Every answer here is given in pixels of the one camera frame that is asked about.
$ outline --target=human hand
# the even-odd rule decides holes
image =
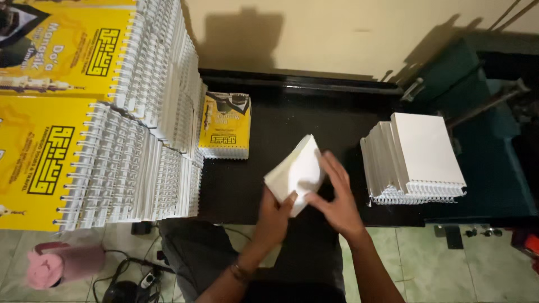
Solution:
[[[350,189],[350,177],[330,151],[323,153],[319,161],[335,188],[335,199],[329,203],[312,192],[305,196],[305,200],[309,205],[320,210],[329,224],[347,241],[350,241],[365,230]]]
[[[254,245],[261,247],[265,253],[269,253],[285,239],[288,218],[297,197],[298,194],[293,192],[279,206],[279,202],[277,202],[270,189],[264,185],[258,222],[252,242]]]

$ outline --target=black tabletop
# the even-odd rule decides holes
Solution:
[[[228,81],[226,74],[201,71],[209,91],[240,92],[251,96],[252,120],[248,160],[204,161],[199,198],[199,219],[213,223],[255,224],[258,217],[263,177],[277,166],[306,135],[313,134],[321,149],[330,149],[350,175],[350,185],[364,223],[368,226],[424,226],[425,222],[481,223],[466,219],[462,205],[372,205],[363,170],[359,141],[379,121],[389,121],[398,111],[396,94],[367,93],[368,89],[347,89],[335,85],[319,89],[314,85],[277,81]],[[359,83],[367,87],[373,82]],[[376,89],[394,87],[374,82]],[[332,199],[326,182],[319,194]]]

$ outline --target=bracelet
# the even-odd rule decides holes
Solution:
[[[239,267],[238,260],[230,265],[230,271],[234,278],[243,284],[247,284],[251,280],[252,275]]]

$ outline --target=cream wall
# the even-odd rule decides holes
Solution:
[[[183,1],[202,68],[398,82],[514,0]],[[539,6],[506,31],[539,33]]]

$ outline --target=pink bag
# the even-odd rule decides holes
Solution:
[[[98,273],[105,263],[105,251],[101,245],[71,247],[63,242],[48,242],[28,252],[28,260],[28,285],[44,290]]]

